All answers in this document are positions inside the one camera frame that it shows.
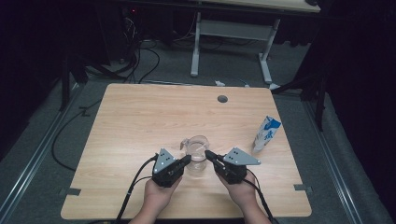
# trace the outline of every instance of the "gray metal bracket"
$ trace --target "gray metal bracket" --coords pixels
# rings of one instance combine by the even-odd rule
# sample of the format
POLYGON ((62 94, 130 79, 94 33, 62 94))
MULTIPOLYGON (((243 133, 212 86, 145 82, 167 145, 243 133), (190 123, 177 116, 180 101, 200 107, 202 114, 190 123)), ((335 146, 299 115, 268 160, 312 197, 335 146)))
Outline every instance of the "gray metal bracket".
POLYGON ((224 161, 234 165, 260 165, 261 161, 250 156, 238 147, 231 149, 229 153, 224 156, 224 161))
POLYGON ((304 190, 307 194, 310 194, 313 192, 312 187, 308 187, 304 184, 295 184, 294 190, 304 190))
POLYGON ((175 161, 176 158, 174 156, 172 156, 165 148, 161 148, 160 155, 154 165, 154 174, 158 174, 161 170, 165 169, 175 161))

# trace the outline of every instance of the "metal rail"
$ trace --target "metal rail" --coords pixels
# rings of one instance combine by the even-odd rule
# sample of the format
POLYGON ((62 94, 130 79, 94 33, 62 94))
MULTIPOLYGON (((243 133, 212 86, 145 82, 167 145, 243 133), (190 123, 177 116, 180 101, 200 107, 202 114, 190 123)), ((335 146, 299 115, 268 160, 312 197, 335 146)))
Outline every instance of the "metal rail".
POLYGON ((21 200, 21 197, 23 196, 23 193, 26 191, 30 182, 35 176, 35 173, 40 167, 41 162, 44 160, 47 153, 50 151, 50 144, 53 141, 56 131, 59 130, 62 121, 64 120, 64 117, 69 111, 71 105, 75 102, 79 94, 82 92, 82 89, 83 86, 79 86, 78 84, 75 84, 75 86, 73 87, 70 103, 67 105, 67 107, 64 110, 58 112, 57 116, 55 117, 55 120, 51 123, 51 125, 47 129, 43 139, 41 140, 41 142, 37 146, 37 149, 35 150, 35 154, 29 160, 28 164, 26 165, 20 177, 18 178, 16 184, 14 185, 11 192, 8 194, 6 200, 3 202, 2 206, 0 207, 0 223, 7 223, 8 220, 11 218, 13 211, 17 207, 18 202, 21 200))
POLYGON ((334 183, 335 189, 337 190, 338 196, 340 197, 341 203, 346 210, 346 215, 349 219, 349 222, 360 224, 362 223, 361 216, 359 215, 359 211, 353 202, 349 187, 347 186, 347 183, 338 169, 337 163, 332 155, 329 145, 326 142, 323 132, 318 129, 318 125, 315 123, 314 109, 309 102, 303 102, 303 106, 306 113, 310 117, 312 127, 315 129, 315 132, 318 136, 322 153, 326 161, 327 168, 329 169, 329 174, 332 177, 332 182, 334 183))

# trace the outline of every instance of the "black cable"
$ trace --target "black cable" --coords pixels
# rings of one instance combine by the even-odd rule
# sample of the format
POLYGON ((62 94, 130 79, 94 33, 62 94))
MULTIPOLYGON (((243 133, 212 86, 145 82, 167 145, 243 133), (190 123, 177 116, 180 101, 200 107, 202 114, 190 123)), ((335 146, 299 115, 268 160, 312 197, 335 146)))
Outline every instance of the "black cable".
POLYGON ((195 20, 197 19, 197 13, 198 12, 194 13, 194 16, 193 16, 192 22, 191 22, 191 26, 190 26, 190 30, 185 35, 183 35, 181 38, 174 39, 173 40, 174 43, 176 43, 177 41, 180 41, 180 40, 185 40, 185 39, 189 39, 191 37, 195 37, 195 34, 194 35, 190 35, 190 33, 191 33, 192 29, 194 28, 194 24, 196 23, 195 20))
POLYGON ((122 76, 108 70, 107 68, 103 67, 101 64, 99 64, 89 58, 85 58, 84 56, 78 55, 78 54, 75 54, 74 56, 76 56, 79 63, 89 64, 91 67, 98 70, 106 77, 111 77, 111 78, 115 78, 115 79, 125 79, 125 77, 122 77, 122 76))
POLYGON ((248 183, 251 187, 253 187, 255 190, 257 190, 257 192, 259 193, 260 199, 262 201, 262 206, 264 207, 265 212, 268 215, 268 219, 270 219, 270 221, 272 223, 278 223, 277 220, 273 217, 270 208, 268 207, 267 202, 264 199, 264 195, 262 195, 262 191, 253 183, 251 183, 250 181, 243 179, 244 182, 248 183))
POLYGON ((176 45, 181 46, 181 47, 191 47, 191 46, 193 46, 194 43, 195 43, 195 40, 192 39, 193 37, 194 37, 194 36, 191 36, 191 37, 186 38, 186 39, 174 41, 173 44, 176 44, 176 45), (189 44, 180 44, 179 42, 182 42, 182 41, 183 41, 183 42, 188 42, 189 44))
MULTIPOLYGON (((144 179, 148 179, 148 178, 152 178, 152 176, 151 176, 151 175, 148 175, 148 176, 145 176, 145 177, 142 177, 142 178, 136 180, 136 182, 134 183, 134 186, 135 186, 137 183, 139 183, 139 181, 144 180, 144 179)), ((112 221, 114 221, 114 220, 95 220, 95 221, 91 221, 91 222, 89 222, 89 223, 87 223, 87 224, 96 224, 96 223, 102 223, 102 224, 103 224, 103 222, 110 222, 110 223, 111 223, 112 221)))
POLYGON ((146 76, 148 76, 152 71, 154 71, 154 70, 158 67, 158 64, 160 64, 160 55, 158 55, 157 52, 155 52, 155 51, 152 50, 152 49, 145 49, 145 50, 148 50, 148 51, 151 51, 152 53, 154 53, 154 54, 157 56, 158 61, 157 61, 157 63, 155 64, 155 66, 154 66, 151 70, 149 70, 145 75, 143 75, 143 76, 139 79, 139 81, 137 82, 138 84, 140 84, 140 83, 142 82, 143 78, 145 78, 146 76))
POLYGON ((218 49, 218 48, 220 48, 222 45, 223 45, 223 41, 222 41, 222 39, 219 41, 219 43, 218 43, 218 45, 217 46, 215 46, 214 48, 205 48, 204 46, 202 46, 202 44, 200 43, 200 49, 206 49, 206 50, 215 50, 215 49, 218 49))
POLYGON ((158 154, 156 153, 155 156, 151 157, 145 163, 143 163, 143 165, 140 167, 139 171, 137 171, 136 175, 134 176, 134 181, 132 181, 132 184, 129 187, 128 192, 127 192, 127 194, 125 196, 125 199, 124 199, 124 201, 122 203, 122 207, 121 207, 121 210, 119 212, 119 215, 117 216, 115 224, 118 224, 120 222, 120 220, 121 220, 122 214, 125 211, 126 205, 128 204, 128 201, 129 201, 129 198, 131 197, 132 190, 134 190, 134 185, 137 183, 136 179, 139 177, 140 173, 145 168, 145 166, 147 164, 149 164, 151 161, 156 161, 157 158, 158 158, 158 154))
POLYGON ((154 42, 154 45, 153 46, 149 46, 149 47, 145 47, 145 48, 141 48, 141 49, 154 49, 155 47, 157 47, 157 45, 158 45, 158 43, 157 43, 157 41, 155 40, 155 39, 148 39, 148 40, 145 40, 145 41, 142 41, 142 44, 143 44, 143 42, 154 42))
POLYGON ((137 62, 136 62, 136 65, 134 66, 134 69, 132 69, 131 73, 125 78, 124 83, 128 81, 128 78, 131 78, 129 83, 131 83, 132 78, 134 79, 134 83, 136 83, 135 78, 134 78, 134 71, 136 70, 137 66, 140 64, 141 45, 142 45, 142 42, 139 42, 139 46, 137 47, 137 62))
POLYGON ((93 107, 94 105, 97 105, 97 104, 98 104, 99 102, 101 102, 101 101, 102 101, 102 99, 96 101, 95 103, 93 103, 92 105, 88 106, 87 108, 84 108, 84 110, 82 110, 81 112, 77 113, 75 116, 73 116, 73 118, 71 118, 70 120, 68 120, 68 121, 64 124, 64 126, 59 130, 59 132, 55 135, 55 137, 54 137, 54 139, 53 139, 53 142, 52 142, 52 146, 51 146, 51 155, 52 155, 52 158, 53 158, 59 165, 61 165, 63 168, 65 168, 65 169, 67 169, 67 170, 70 170, 70 171, 73 171, 73 172, 76 171, 76 169, 74 169, 74 168, 72 168, 72 167, 70 167, 70 166, 67 166, 67 165, 63 164, 62 162, 60 162, 60 161, 58 160, 58 158, 56 157, 56 155, 55 155, 55 143, 56 143, 56 140, 58 139, 59 135, 62 133, 62 131, 64 130, 64 128, 65 128, 71 121, 73 121, 73 120, 74 120, 75 118, 77 118, 79 115, 81 115, 81 114, 84 113, 86 110, 88 110, 88 109, 90 109, 91 107, 93 107))
POLYGON ((253 176, 254 176, 254 178, 256 179, 256 182, 257 182, 257 185, 258 185, 258 187, 259 187, 259 190, 262 190, 262 188, 260 187, 260 182, 259 182, 259 178, 257 178, 257 176, 255 176, 254 174, 253 174, 253 172, 251 172, 251 170, 249 170, 249 169, 247 169, 253 176))
POLYGON ((247 45, 251 45, 253 43, 259 42, 258 40, 249 39, 249 40, 246 40, 246 42, 244 42, 244 43, 238 43, 236 41, 233 41, 233 39, 234 38, 224 38, 223 42, 226 44, 236 45, 236 46, 247 46, 247 45))
MULTIPOLYGON (((126 72, 129 69, 133 68, 135 63, 136 63, 136 57, 133 55, 132 58, 131 58, 131 61, 129 61, 127 65, 125 65, 122 68, 114 71, 113 73, 119 75, 120 73, 126 72)), ((91 70, 88 67, 85 67, 85 72, 87 72, 87 73, 89 73, 91 75, 94 75, 94 76, 99 76, 99 77, 104 75, 103 73, 95 72, 95 71, 91 70)))

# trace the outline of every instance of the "dark background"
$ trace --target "dark background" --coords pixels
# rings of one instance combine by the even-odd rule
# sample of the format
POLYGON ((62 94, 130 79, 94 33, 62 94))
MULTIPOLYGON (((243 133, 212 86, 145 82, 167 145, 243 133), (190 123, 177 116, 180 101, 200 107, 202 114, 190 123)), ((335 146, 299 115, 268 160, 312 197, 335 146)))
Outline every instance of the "dark background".
MULTIPOLYGON (((319 5, 322 15, 341 16, 348 22, 320 26, 311 20, 285 18, 275 43, 312 43, 296 79, 323 70, 328 74, 326 90, 346 135, 381 201, 396 219, 391 209, 396 205, 396 147, 392 142, 396 125, 396 3, 337 0, 319 1, 319 5)), ((192 12, 139 10, 145 33, 169 45, 174 30, 184 34, 190 29, 192 12), (159 23, 153 22, 159 17, 159 23)), ((109 12, 85 4, 59 7, 46 1, 2 2, 1 158, 59 79, 65 52, 80 53, 97 63, 123 57, 118 14, 106 21, 103 13, 109 12)))

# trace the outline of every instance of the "metal frame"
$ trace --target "metal frame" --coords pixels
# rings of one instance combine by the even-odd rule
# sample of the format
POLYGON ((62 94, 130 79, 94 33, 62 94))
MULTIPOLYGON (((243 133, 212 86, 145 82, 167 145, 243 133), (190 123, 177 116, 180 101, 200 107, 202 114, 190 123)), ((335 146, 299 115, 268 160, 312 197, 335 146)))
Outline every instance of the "metal frame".
POLYGON ((69 111, 71 105, 78 98, 79 94, 82 92, 83 86, 78 85, 77 83, 73 87, 71 100, 64 108, 58 112, 55 120, 51 123, 47 132, 45 133, 43 139, 40 144, 37 146, 35 150, 35 154, 29 160, 28 164, 23 169, 20 177, 18 178, 16 184, 12 188, 11 192, 8 194, 6 200, 0 207, 0 223, 7 223, 11 218, 11 215, 15 208, 18 205, 21 197, 23 196, 26 189, 29 187, 30 182, 32 181, 35 173, 41 165, 41 162, 46 157, 47 153, 50 151, 50 144, 55 137, 56 132, 61 127, 62 121, 69 111))
POLYGON ((275 19, 273 26, 253 25, 247 23, 227 22, 227 21, 212 21, 202 20, 201 13, 197 13, 196 27, 195 27, 195 45, 192 53, 191 62, 191 76, 198 77, 199 57, 200 57, 200 36, 201 35, 216 35, 234 38, 244 38, 253 40, 266 41, 264 50, 259 54, 260 65, 262 67, 262 75, 267 84, 272 83, 271 74, 268 69, 267 57, 273 45, 276 36, 277 27, 280 19, 275 19))
POLYGON ((309 102, 302 102, 305 112, 308 114, 312 127, 315 129, 318 136, 318 140, 321 144, 321 149, 323 157, 326 161, 326 166, 329 170, 329 174, 334 183, 334 187, 337 190, 338 196, 340 197, 341 204, 344 206, 346 215, 350 223, 360 224, 363 223, 361 220, 361 215, 359 214, 358 208, 356 207, 352 195, 350 193, 349 187, 344 180, 340 170, 338 169, 337 162, 332 155, 329 145, 323 135, 323 132, 318 129, 315 123, 315 112, 312 105, 309 102))

